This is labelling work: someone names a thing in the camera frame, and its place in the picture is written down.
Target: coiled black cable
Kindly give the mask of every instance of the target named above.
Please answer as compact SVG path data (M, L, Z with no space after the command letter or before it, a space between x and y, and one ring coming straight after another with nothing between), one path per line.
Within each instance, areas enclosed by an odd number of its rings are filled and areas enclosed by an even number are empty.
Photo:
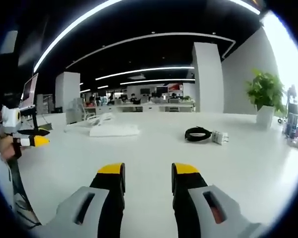
M192 135L192 134L205 134L202 136L196 136L196 135ZM193 127L190 129L187 129L185 134L184 134L184 138L188 141L201 141L201 140L206 140L208 138L210 138L212 135L212 132L204 129L203 127Z

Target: white table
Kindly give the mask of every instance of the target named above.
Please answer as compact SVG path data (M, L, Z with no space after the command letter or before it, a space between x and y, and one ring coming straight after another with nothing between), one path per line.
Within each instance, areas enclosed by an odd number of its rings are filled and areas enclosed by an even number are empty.
M84 107L87 113L96 113L96 107Z
M125 109L131 108L135 111L135 108L142 108L143 112L165 112L166 108L179 108L180 112L188 112L193 110L192 104L187 103L178 103L178 104L170 104L170 103L164 103L164 104L156 104L156 103L144 103L144 104L118 104L118 105L104 105L100 107L96 107L96 114L100 115L102 113L121 113L125 112Z
M18 160L21 179L42 224L53 218L59 203L89 186L99 168L116 162L126 164L122 238L177 237L173 162L195 166L252 222L274 222L296 189L298 149L286 145L276 120L274 128L260 131L249 115L120 113L116 118L138 124L140 135L90 138L64 133L60 126L51 131L48 146L24 151ZM229 143L185 142L185 130L197 125L227 132Z

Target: ceiling light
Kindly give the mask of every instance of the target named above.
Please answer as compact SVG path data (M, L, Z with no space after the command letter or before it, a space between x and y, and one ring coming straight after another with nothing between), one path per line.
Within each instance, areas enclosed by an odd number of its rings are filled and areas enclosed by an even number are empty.
M127 73L137 73L137 72L153 71L153 70L168 70L168 69L194 69L194 67L179 66L179 67L145 68L145 69L132 70L132 71L127 71L127 72L122 72L122 73L115 73L115 74L103 76L103 77L100 77L100 78L96 78L95 80L100 80L100 79L103 79L103 78L109 78L109 77L113 77L113 76L123 75L123 74L127 74Z
M89 92L90 89L86 89L86 90L83 90L83 91L80 91L80 93L86 93L86 92Z
M120 85L134 84L134 83L162 82L162 81L163 82L165 82L165 81L195 81L195 79L189 79L189 78L182 78L182 79L153 79L153 80L142 80L142 81L121 83Z
M80 16L78 19L76 19L74 22L71 23L71 25L69 25L64 31L61 32L60 35L57 36L57 38L55 38L55 40L48 46L48 48L45 50L45 52L41 55L41 57L39 58L39 61L36 63L36 65L34 66L34 72L37 71L38 67L40 66L40 64L43 62L43 60L45 59L45 57L49 54L49 52L54 48L54 46L64 37L66 36L70 31L72 31L77 25L79 25L81 22L83 22L84 20L86 20L87 18L89 18L90 16L94 15L95 13L101 11L102 9L111 6L115 3L118 3L122 0L108 0L96 7L94 7L92 10L88 11L87 13L85 13L84 15Z
M98 89L101 89L101 88L108 88L108 85L98 87Z
M254 8L253 6L251 6L251 5L247 4L247 3L245 3L245 2L242 1L242 0L229 0L229 1L232 1L232 2L234 2L234 3L236 3L236 4L238 4L238 5L243 6L244 8L247 8L248 10L254 12L254 13L257 14L257 15L260 14L260 11L259 11L259 10L257 10L257 9Z

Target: black ceiling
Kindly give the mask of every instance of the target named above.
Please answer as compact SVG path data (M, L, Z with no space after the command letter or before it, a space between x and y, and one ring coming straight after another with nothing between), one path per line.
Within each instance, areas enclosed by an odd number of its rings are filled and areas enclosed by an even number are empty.
M253 1L245 1L256 7ZM42 43L44 51L70 23L102 2L105 0L27 1L22 6L22 13L17 16L19 34L16 49L30 32L48 19ZM37 92L54 92L55 77L65 70L81 73L82 89L103 85L114 87L128 81L127 78L132 75L99 81L94 79L141 68L189 66L194 42L215 43L220 55L230 46L227 41L208 37L153 37L105 49L65 69L80 57L125 39L152 32L216 32L217 36L236 41L229 55L259 27L256 14L228 0L123 0L91 16L53 48L38 69ZM185 78L187 70L143 74L147 79ZM27 76L20 76L20 84L26 79Z

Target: white flower pot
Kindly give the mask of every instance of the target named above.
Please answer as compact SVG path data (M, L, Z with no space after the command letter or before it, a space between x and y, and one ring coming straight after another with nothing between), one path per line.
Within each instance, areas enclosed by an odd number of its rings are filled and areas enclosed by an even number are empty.
M274 112L274 107L263 106L257 112L256 124L263 129L269 129L272 126Z

